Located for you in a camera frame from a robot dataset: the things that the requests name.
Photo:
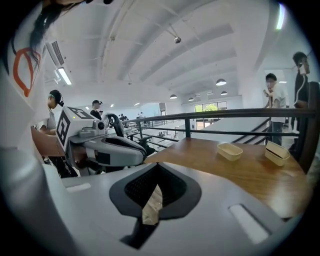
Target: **camera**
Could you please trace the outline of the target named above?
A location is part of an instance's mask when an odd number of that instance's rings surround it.
[[[176,44],[179,44],[181,42],[181,38],[179,36],[177,36],[175,39],[174,39],[174,42]]]

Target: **black vent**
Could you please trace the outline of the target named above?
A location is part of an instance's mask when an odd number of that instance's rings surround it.
[[[53,47],[53,50],[54,50],[54,53],[60,63],[60,65],[62,65],[63,63],[65,63],[64,59],[62,58],[62,55],[61,55],[61,52],[60,52],[60,49],[59,49],[59,46],[58,46],[58,42],[57,41],[54,41],[52,43],[52,47]]]

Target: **woman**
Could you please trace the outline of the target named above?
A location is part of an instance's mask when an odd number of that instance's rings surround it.
[[[55,135],[36,130],[33,125],[49,118],[44,92],[44,36],[61,13],[68,12],[84,0],[43,0],[24,19],[8,42],[0,66],[0,107],[14,104],[18,116],[2,112],[0,147],[18,148],[28,154],[61,157],[64,151]],[[77,160],[86,157],[85,149],[75,149]]]
[[[47,100],[47,108],[49,112],[49,118],[43,120],[40,123],[39,131],[47,134],[47,135],[56,135],[57,125],[56,125],[56,118],[55,114],[52,110],[54,110],[57,105],[63,106],[63,97],[58,90],[50,91]],[[56,167],[60,178],[69,178],[69,177],[78,177],[76,171],[73,167],[68,164],[66,158],[64,156],[49,156],[48,157],[53,165]]]

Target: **ceiling beam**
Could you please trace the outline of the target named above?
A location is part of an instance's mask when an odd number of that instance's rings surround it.
[[[214,74],[207,74],[207,76],[201,76],[201,77],[197,77],[193,80],[189,80],[188,82],[181,82],[179,84],[175,84],[173,86],[166,86],[166,88],[169,88],[170,90],[176,90],[177,88],[181,88],[181,87],[186,87],[186,86],[191,86],[195,83],[204,81],[204,80],[208,80],[211,79],[210,75],[213,76],[224,76],[227,74],[232,74],[232,73],[236,73],[237,72],[237,67],[236,66],[232,66],[229,69],[225,70],[224,72],[220,72],[219,70],[217,70]]]
[[[265,32],[265,37],[262,43],[262,47],[260,53],[256,59],[256,62],[253,66],[253,72],[257,72],[261,64],[263,63],[266,55],[269,53],[271,47],[277,43],[281,30],[276,30],[276,24],[278,22],[278,12],[279,12],[279,5],[269,3],[269,19],[268,24]]]
[[[181,12],[179,12],[178,15],[180,17],[184,17],[185,15],[193,12],[198,7],[203,6],[204,4],[207,4],[207,3],[211,3],[213,1],[218,2],[217,0],[198,0],[198,1],[195,1],[195,3],[189,5],[186,8],[184,8],[183,10],[181,10]],[[170,26],[169,24],[174,24],[177,21],[179,21],[179,19],[180,19],[179,16],[174,16],[170,20],[166,20],[165,25],[161,25],[162,28],[159,27],[159,29],[157,29],[153,34],[151,34],[148,37],[147,42],[137,51],[137,53],[134,55],[132,60],[128,63],[127,68],[123,69],[123,71],[120,73],[119,79],[123,79],[123,77],[125,77],[130,72],[132,67],[135,65],[135,63],[138,61],[138,59],[141,57],[141,55],[145,52],[145,50],[147,48],[149,48],[149,46],[164,32],[164,29],[169,28],[169,26]]]
[[[105,26],[102,30],[102,33],[107,35],[109,40],[107,41],[106,44],[101,43],[99,46],[99,49],[104,47],[103,55],[102,55],[103,58],[100,64],[100,68],[98,68],[98,74],[97,74],[97,77],[98,77],[97,79],[100,82],[105,79],[106,71],[110,61],[109,54],[112,51],[116,38],[118,39],[118,32],[120,31],[120,28],[126,16],[130,13],[130,10],[132,10],[136,2],[137,2],[136,0],[124,0],[121,8],[116,11],[116,14],[113,17],[113,19],[109,22],[104,23]]]
[[[184,53],[188,52],[188,49],[194,49],[198,46],[200,46],[203,43],[215,40],[217,38],[221,38],[223,36],[231,35],[233,33],[233,30],[231,26],[226,23],[217,27],[214,27],[210,30],[207,30],[206,32],[200,34],[198,37],[201,38],[201,40],[198,40],[196,37],[191,38],[187,42],[184,43],[184,47],[179,47],[173,50],[169,53],[171,56],[170,58],[164,56],[162,59],[157,61],[154,65],[150,67],[151,71],[145,72],[141,77],[141,81],[147,80],[149,77],[151,77],[154,73],[156,73],[158,70],[160,70],[162,67],[167,65],[169,62],[173,61],[175,58],[183,55]]]
[[[218,63],[218,62],[222,62],[222,61],[226,61],[226,60],[229,60],[229,59],[233,59],[233,58],[236,58],[237,57],[237,54],[236,54],[236,52],[235,51],[233,51],[233,52],[229,52],[229,53],[227,53],[227,54],[225,54],[225,55],[216,55],[216,56],[213,56],[213,57],[211,57],[211,59],[209,59],[209,60],[204,60],[205,62],[205,66],[203,66],[203,64],[200,64],[200,65],[198,65],[198,66],[193,66],[192,67],[192,69],[188,69],[188,68],[186,68],[186,66],[184,65],[183,66],[183,71],[182,72],[179,72],[179,73],[176,73],[176,74],[174,74],[174,75],[169,75],[169,76],[167,76],[167,77],[164,77],[160,82],[158,82],[158,83],[156,83],[158,86],[161,86],[161,85],[163,85],[163,84],[167,84],[167,83],[169,83],[170,81],[172,81],[172,80],[174,80],[174,79],[176,79],[176,78],[178,78],[178,77],[181,77],[182,75],[185,75],[185,74],[187,74],[187,73],[190,73],[190,72],[193,72],[193,71],[195,71],[195,70],[198,70],[198,69],[200,69],[201,67],[204,67],[204,68],[206,68],[207,69],[207,73],[208,74],[211,74],[212,73],[212,70],[211,69],[208,69],[208,66],[210,66],[211,64],[213,64],[213,63]]]

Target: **small wooden tray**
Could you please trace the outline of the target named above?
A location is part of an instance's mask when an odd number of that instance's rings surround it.
[[[235,161],[241,157],[241,154],[244,152],[241,148],[232,145],[230,143],[222,143],[218,146],[218,153],[224,156],[229,161]]]
[[[266,144],[264,155],[277,166],[283,166],[290,157],[290,153],[287,149],[271,141],[268,141]]]

